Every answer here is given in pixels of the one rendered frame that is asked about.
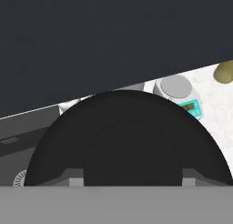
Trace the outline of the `white ribbed round dial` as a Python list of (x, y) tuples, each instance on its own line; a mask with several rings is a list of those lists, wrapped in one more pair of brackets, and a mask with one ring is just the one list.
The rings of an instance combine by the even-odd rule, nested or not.
[(13, 181), (13, 186), (23, 187), (25, 184), (25, 176), (26, 176), (26, 170), (24, 169), (15, 176), (15, 179)]

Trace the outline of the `yellow-green round fruit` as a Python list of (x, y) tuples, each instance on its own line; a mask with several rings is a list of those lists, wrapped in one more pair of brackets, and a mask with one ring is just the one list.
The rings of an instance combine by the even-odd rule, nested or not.
[(233, 81), (233, 60), (219, 63), (213, 76), (219, 83), (231, 83)]

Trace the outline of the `dark grey appliance with print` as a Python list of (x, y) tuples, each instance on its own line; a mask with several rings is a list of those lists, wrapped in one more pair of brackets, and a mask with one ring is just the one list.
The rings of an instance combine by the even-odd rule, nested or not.
[(58, 106), (0, 118), (0, 186), (13, 186), (26, 170), (40, 138), (59, 117)]

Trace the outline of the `white kitchen scale teal panel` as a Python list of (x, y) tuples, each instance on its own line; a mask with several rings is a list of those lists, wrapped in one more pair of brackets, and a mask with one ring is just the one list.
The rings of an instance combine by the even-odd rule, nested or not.
[(184, 76), (172, 75), (157, 79), (153, 93), (183, 107), (196, 119), (203, 117), (200, 95)]

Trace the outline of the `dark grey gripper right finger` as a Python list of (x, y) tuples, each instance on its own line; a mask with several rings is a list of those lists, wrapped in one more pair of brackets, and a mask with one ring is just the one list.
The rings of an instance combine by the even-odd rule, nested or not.
[(182, 186), (184, 187), (226, 186), (226, 183), (211, 178), (205, 178), (195, 169), (185, 168), (182, 170), (182, 173)]

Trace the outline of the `dark grey cupboard front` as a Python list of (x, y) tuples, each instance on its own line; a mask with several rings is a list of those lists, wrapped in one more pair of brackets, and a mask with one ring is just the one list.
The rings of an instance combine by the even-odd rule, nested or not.
[(233, 0), (0, 0), (0, 117), (233, 59)]

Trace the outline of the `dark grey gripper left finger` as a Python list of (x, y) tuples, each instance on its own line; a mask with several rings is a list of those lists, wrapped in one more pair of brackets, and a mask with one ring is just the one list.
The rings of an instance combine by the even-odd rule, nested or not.
[(44, 187), (83, 187), (84, 170), (81, 168), (69, 168), (59, 178), (54, 178), (43, 184)]

